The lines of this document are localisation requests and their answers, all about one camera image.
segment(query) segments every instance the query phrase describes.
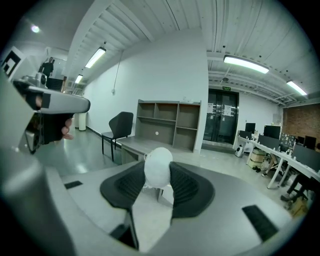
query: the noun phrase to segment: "office chair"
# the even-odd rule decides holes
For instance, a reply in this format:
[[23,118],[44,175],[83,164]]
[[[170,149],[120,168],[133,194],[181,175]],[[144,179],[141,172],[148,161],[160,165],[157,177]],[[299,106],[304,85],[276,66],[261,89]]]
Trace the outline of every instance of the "office chair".
[[117,146],[117,139],[128,137],[131,134],[134,114],[131,112],[120,112],[109,121],[111,131],[101,133],[102,137],[102,154],[104,154],[104,139],[108,139],[111,145],[111,156],[114,161],[114,150],[112,143],[114,140],[114,149]]

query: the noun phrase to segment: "black vent slot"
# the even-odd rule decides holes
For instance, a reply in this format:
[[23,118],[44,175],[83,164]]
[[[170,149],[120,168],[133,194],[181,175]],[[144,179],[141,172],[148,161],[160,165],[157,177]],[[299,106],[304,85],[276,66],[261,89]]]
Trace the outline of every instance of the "black vent slot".
[[170,184],[173,189],[172,218],[195,217],[202,213],[215,197],[213,185],[206,178],[170,163]]
[[105,179],[100,185],[102,196],[113,206],[131,210],[142,187],[146,182],[145,162]]
[[275,225],[256,205],[243,207],[242,210],[263,242],[278,232]]

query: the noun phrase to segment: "door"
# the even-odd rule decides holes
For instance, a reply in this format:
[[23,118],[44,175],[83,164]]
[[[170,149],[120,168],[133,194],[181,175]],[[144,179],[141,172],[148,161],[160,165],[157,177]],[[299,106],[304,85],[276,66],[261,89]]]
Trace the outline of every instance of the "door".
[[203,139],[233,144],[238,122],[239,94],[210,89]]

